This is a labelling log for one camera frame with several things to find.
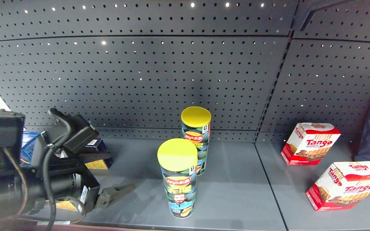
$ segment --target lay's potato chip can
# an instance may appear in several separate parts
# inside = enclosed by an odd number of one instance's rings
[[[192,142],[198,149],[197,175],[205,171],[210,135],[211,114],[202,107],[188,107],[181,113],[182,138]]]
[[[187,218],[195,209],[198,151],[184,139],[170,139],[158,149],[169,210],[175,218]]]

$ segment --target red and white box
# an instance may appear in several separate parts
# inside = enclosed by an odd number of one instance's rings
[[[370,161],[334,162],[306,192],[315,211],[351,209],[370,194]]]
[[[340,131],[329,123],[298,123],[281,155],[289,165],[316,165],[339,136]]]

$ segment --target perforated metal panel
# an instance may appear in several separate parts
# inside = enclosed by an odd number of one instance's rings
[[[310,5],[315,1],[300,1]],[[370,1],[350,1],[317,11],[304,31],[295,38],[370,41]]]
[[[370,43],[294,39],[261,132],[332,123],[360,133],[370,105]]]
[[[27,126],[27,130],[43,132],[50,126]],[[121,139],[159,139],[166,140],[181,137],[181,130],[178,129],[154,129],[154,128],[96,128],[103,138]],[[251,143],[255,131],[235,130],[211,130],[211,142],[243,142]]]
[[[0,40],[91,35],[288,35],[296,6],[296,0],[0,0]]]
[[[212,128],[256,130],[287,38],[41,38],[0,42],[0,94],[28,125],[50,107],[96,127],[179,128],[200,105]]]

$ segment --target gray shelf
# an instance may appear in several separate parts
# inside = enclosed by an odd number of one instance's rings
[[[257,143],[265,171],[289,230],[370,230],[370,196],[351,210],[315,212],[306,190],[334,161],[350,161],[351,149],[336,144],[317,166],[288,166],[283,143]]]
[[[116,159],[101,187],[138,183],[138,188],[104,210],[87,214],[87,225],[148,229],[286,230],[261,162],[251,143],[214,142],[209,147],[207,171],[198,177],[194,214],[174,218],[168,209],[157,149],[163,141],[104,139]],[[48,218],[49,207],[36,216]],[[58,219],[78,213],[58,210]]]

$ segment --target yellow lid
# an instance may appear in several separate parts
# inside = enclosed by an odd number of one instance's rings
[[[157,156],[161,167],[168,171],[180,172],[195,166],[198,150],[190,141],[176,138],[161,144]]]
[[[203,127],[210,123],[211,115],[203,107],[188,107],[182,111],[181,120],[190,127]]]

